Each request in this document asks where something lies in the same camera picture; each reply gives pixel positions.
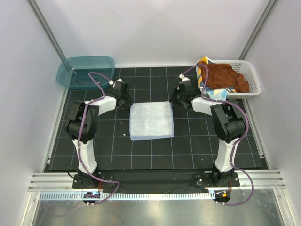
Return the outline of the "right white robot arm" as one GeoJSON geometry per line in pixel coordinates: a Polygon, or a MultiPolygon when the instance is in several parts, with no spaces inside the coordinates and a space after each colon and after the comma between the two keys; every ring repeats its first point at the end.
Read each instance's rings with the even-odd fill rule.
{"type": "Polygon", "coordinates": [[[169,101],[173,105],[182,105],[212,117],[219,148],[213,163],[211,181],[216,186],[224,186],[234,175],[236,150],[249,129],[246,114],[234,102],[197,95],[190,80],[179,81],[169,101]]]}

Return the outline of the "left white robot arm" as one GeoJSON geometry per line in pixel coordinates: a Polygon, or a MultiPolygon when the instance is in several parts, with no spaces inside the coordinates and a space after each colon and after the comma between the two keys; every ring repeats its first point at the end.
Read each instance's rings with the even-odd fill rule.
{"type": "Polygon", "coordinates": [[[122,79],[109,82],[108,92],[102,89],[102,96],[89,101],[75,101],[72,105],[66,132],[75,145],[79,174],[88,188],[96,188],[100,179],[98,165],[95,160],[93,140],[98,128],[98,117],[117,108],[129,107],[132,100],[129,85],[122,79]]]}

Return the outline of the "blue bear towel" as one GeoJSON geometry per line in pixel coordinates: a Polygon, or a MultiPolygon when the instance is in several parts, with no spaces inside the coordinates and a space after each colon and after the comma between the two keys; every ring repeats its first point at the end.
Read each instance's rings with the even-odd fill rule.
{"type": "Polygon", "coordinates": [[[174,138],[171,103],[134,103],[130,107],[129,133],[132,141],[174,138]]]}

